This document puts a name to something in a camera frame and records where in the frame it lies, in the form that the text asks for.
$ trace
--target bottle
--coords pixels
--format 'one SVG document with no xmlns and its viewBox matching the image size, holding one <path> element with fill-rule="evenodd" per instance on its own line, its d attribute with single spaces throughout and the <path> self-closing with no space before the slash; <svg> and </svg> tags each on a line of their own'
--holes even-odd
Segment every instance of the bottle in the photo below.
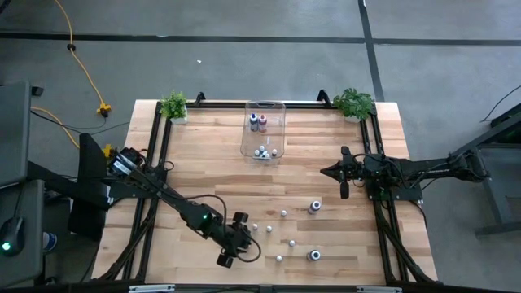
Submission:
<svg viewBox="0 0 521 293">
<path fill-rule="evenodd" d="M 255 113 L 252 113 L 250 116 L 250 130 L 257 131 L 259 130 L 259 119 Z"/>
<path fill-rule="evenodd" d="M 318 250 L 313 249 L 312 251 L 310 251 L 308 253 L 307 257 L 308 257 L 308 260 L 311 260 L 311 261 L 320 260 L 320 252 Z"/>
<path fill-rule="evenodd" d="M 315 213 L 317 213 L 317 211 L 322 207 L 322 204 L 315 200 L 313 201 L 310 205 L 309 205 L 309 208 L 308 208 L 308 213 L 313 215 Z"/>
<path fill-rule="evenodd" d="M 264 115 L 264 114 L 260 115 L 259 116 L 259 131 L 262 133 L 266 132 L 267 124 L 268 124 L 268 118 L 266 117 L 266 115 Z"/>
</svg>

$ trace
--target transparent bin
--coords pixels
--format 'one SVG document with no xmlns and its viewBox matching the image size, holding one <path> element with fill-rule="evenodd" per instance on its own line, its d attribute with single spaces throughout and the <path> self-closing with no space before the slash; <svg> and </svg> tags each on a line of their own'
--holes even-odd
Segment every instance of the transparent bin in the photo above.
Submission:
<svg viewBox="0 0 521 293">
<path fill-rule="evenodd" d="M 257 129 L 250 123 L 250 117 L 257 117 Z M 265 129 L 260 124 L 261 116 L 266 118 Z M 272 101 L 250 101 L 244 108 L 243 141 L 241 153 L 254 161 L 263 163 L 277 163 L 284 155 L 284 127 L 286 125 L 286 106 L 283 103 Z M 261 152 L 261 146 L 265 148 L 269 157 L 256 155 Z"/>
</svg>

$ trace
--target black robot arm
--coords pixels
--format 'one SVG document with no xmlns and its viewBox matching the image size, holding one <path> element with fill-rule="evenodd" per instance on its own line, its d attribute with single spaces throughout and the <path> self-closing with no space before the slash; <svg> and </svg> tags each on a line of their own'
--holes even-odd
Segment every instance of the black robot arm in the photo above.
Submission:
<svg viewBox="0 0 521 293">
<path fill-rule="evenodd" d="M 463 181 L 480 182 L 488 176 L 482 160 L 473 151 L 449 155 L 444 159 L 420 161 L 382 154 L 352 155 L 346 146 L 342 146 L 341 153 L 342 160 L 320 172 L 340 183 L 342 199 L 349 197 L 349 180 L 365 181 L 370 189 L 389 189 L 396 195 L 404 195 L 403 200 L 411 200 L 417 199 L 419 182 L 424 179 L 456 177 Z M 363 162 L 357 160 L 361 156 L 364 157 Z"/>
<path fill-rule="evenodd" d="M 214 208 L 204 203 L 197 203 L 190 199 L 203 197 L 214 197 L 215 195 L 198 195 L 185 198 L 163 181 L 153 176 L 143 157 L 134 149 L 123 149 L 116 155 L 108 166 L 109 172 L 119 178 L 128 186 L 144 190 L 148 194 L 157 196 L 166 202 L 171 208 L 179 212 L 186 226 L 203 238 L 211 238 L 221 249 L 217 258 L 217 264 L 226 268 L 231 267 L 235 257 L 246 252 L 252 243 L 251 232 L 244 224 L 247 222 L 248 214 L 236 212 L 233 223 L 226 224 L 225 215 L 221 215 Z"/>
</svg>

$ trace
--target wooden table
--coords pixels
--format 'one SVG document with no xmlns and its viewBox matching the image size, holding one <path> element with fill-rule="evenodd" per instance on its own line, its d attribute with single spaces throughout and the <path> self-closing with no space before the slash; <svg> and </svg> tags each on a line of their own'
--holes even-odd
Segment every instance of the wooden table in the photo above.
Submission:
<svg viewBox="0 0 521 293">
<path fill-rule="evenodd" d="M 138 100 L 125 145 L 147 148 L 156 101 Z M 408 157 L 396 103 L 377 103 L 387 155 Z M 216 264 L 220 248 L 185 227 L 174 210 L 160 203 L 155 221 L 147 282 L 383 285 L 383 268 L 374 210 L 364 188 L 350 186 L 350 198 L 340 199 L 339 184 L 319 173 L 340 159 L 340 146 L 362 153 L 359 124 L 345 122 L 334 110 L 287 110 L 286 152 L 278 165 L 249 164 L 239 148 L 243 109 L 189 109 L 188 124 L 173 126 L 167 160 L 175 163 L 168 184 L 185 196 L 220 195 L 234 212 L 250 215 L 248 224 L 259 229 L 252 236 L 262 246 L 262 257 L 250 264 L 235 260 L 231 269 Z M 161 121 L 158 146 L 164 119 Z M 373 141 L 372 129 L 369 129 Z M 156 148 L 155 160 L 159 155 Z M 307 208 L 314 200 L 323 207 L 316 215 Z M 222 211 L 215 199 L 202 199 Z M 129 241 L 136 200 L 121 200 L 107 214 L 93 278 L 104 273 Z M 281 210 L 287 216 L 281 217 Z M 436 278 L 429 240 L 419 210 L 397 202 L 401 237 L 411 256 L 428 276 Z M 267 225 L 273 232 L 267 233 Z M 289 247 L 288 241 L 296 241 Z M 322 258 L 306 260 L 318 249 Z M 141 247 L 134 259 L 138 267 Z M 396 254 L 390 249 L 393 272 Z M 252 246 L 244 257 L 256 255 Z M 275 260 L 283 256 L 282 262 Z"/>
</svg>

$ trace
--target gray floor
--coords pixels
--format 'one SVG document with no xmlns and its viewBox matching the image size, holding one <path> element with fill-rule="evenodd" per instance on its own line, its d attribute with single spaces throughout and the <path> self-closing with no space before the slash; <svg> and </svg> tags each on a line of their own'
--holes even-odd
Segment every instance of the gray floor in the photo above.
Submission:
<svg viewBox="0 0 521 293">
<path fill-rule="evenodd" d="M 521 37 L 521 2 L 366 0 L 375 37 Z M 63 1 L 81 33 L 203 36 L 363 37 L 355 0 Z M 0 30 L 66 32 L 53 1 L 18 1 L 0 15 Z M 0 83 L 26 79 L 46 92 L 33 104 L 64 123 L 97 125 L 99 102 L 66 51 L 67 42 L 0 39 Z M 160 98 L 172 88 L 189 97 L 313 100 L 354 86 L 373 94 L 365 45 L 77 42 L 81 59 L 113 106 L 108 125 L 129 119 L 138 98 Z M 487 129 L 479 121 L 521 83 L 520 47 L 376 46 L 386 101 L 398 102 L 410 156 L 447 155 Z M 507 99 L 496 113 L 519 103 Z M 77 149 L 63 131 L 31 121 L 30 157 L 57 173 L 77 171 Z M 122 146 L 126 128 L 96 136 Z M 500 290 L 521 289 L 521 234 L 477 239 L 474 229 L 493 218 L 481 185 L 439 180 L 425 192 L 425 210 L 436 270 L 442 282 Z M 58 229 L 55 212 L 46 213 Z M 52 256 L 50 271 L 77 282 L 95 245 L 68 237 Z M 74 260 L 83 260 L 82 266 Z"/>
</svg>

